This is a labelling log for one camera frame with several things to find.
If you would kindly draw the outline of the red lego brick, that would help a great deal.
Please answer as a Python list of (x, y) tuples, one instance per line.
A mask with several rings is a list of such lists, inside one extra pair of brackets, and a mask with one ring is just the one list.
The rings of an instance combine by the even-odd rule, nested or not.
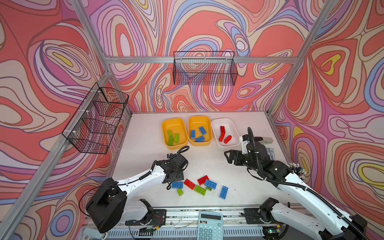
[(226, 137), (226, 134), (225, 134), (225, 133), (222, 133), (221, 136), (220, 136), (220, 138), (219, 138), (219, 142), (222, 143), (222, 142), (224, 141), (225, 137)]
[(192, 191), (195, 189), (195, 187), (196, 187), (196, 184), (194, 184), (193, 182), (191, 182), (190, 180), (188, 180), (188, 179), (186, 179), (185, 181), (184, 181), (184, 185), (187, 187), (187, 188), (189, 188), (189, 189), (191, 189)]
[(202, 186), (202, 185), (204, 185), (206, 183), (207, 180), (209, 180), (208, 176), (201, 177), (201, 178), (198, 179), (198, 184), (200, 186)]
[(220, 126), (220, 131), (221, 131), (221, 134), (225, 134), (226, 133), (225, 127), (224, 126)]
[(229, 143), (229, 142), (231, 141), (231, 139), (232, 139), (232, 136), (231, 136), (231, 135), (228, 135), (228, 136), (223, 140), (224, 144)]

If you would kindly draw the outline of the small green lego brick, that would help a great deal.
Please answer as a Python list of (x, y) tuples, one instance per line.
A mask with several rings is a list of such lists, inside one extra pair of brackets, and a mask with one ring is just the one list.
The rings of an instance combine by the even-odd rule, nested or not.
[(180, 197), (184, 194), (182, 189), (177, 189), (177, 193)]

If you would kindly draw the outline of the blue lego brick studs up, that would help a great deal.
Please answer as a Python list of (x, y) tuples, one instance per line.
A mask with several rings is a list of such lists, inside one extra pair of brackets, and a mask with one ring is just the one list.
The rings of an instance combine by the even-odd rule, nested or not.
[(201, 134), (202, 134), (203, 136), (207, 134), (207, 132), (206, 132), (206, 130), (205, 130), (204, 127), (199, 127), (199, 130), (200, 130), (200, 132), (201, 132)]

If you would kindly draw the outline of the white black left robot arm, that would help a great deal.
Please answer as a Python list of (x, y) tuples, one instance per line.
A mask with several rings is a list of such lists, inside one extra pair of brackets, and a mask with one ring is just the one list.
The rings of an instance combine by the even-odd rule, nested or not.
[(135, 200), (141, 192), (157, 185), (180, 182), (188, 160), (181, 154), (154, 161), (151, 168), (133, 177), (115, 181), (108, 178), (86, 204), (86, 211), (101, 234), (118, 224), (157, 225), (164, 220), (145, 199)]

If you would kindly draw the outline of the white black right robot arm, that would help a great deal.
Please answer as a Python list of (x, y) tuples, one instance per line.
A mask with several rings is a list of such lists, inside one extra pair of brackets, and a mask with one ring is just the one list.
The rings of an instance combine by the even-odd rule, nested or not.
[(281, 161), (274, 161), (260, 143), (242, 142), (242, 150), (224, 153), (229, 164), (255, 171), (255, 179), (268, 182), (298, 201), (312, 217), (288, 208), (274, 198), (268, 198), (256, 213), (246, 213), (248, 220), (264, 223), (280, 222), (315, 240), (366, 240), (367, 221), (360, 215), (351, 216), (317, 193)]

